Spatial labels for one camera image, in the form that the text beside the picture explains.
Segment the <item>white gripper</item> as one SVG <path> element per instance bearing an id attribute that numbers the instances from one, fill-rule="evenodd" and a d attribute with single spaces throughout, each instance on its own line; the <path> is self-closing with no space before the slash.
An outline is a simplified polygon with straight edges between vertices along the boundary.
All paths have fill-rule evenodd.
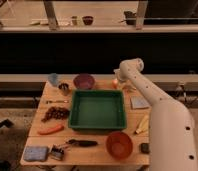
<path id="1" fill-rule="evenodd" d="M 127 78 L 121 73 L 120 69 L 115 69 L 114 73 L 117 80 L 119 81 L 117 84 L 118 90 L 124 90 L 127 92 L 134 92 L 136 90 L 136 88 L 129 81 L 127 81 Z"/>

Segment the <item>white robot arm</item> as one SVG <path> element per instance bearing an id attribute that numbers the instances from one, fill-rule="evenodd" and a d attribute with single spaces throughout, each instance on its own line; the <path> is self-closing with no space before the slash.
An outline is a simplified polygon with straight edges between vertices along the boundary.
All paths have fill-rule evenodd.
<path id="1" fill-rule="evenodd" d="M 120 82 L 129 80 L 151 106 L 149 171 L 198 171 L 194 118 L 188 108 L 141 74 L 140 58 L 123 60 L 115 69 Z"/>

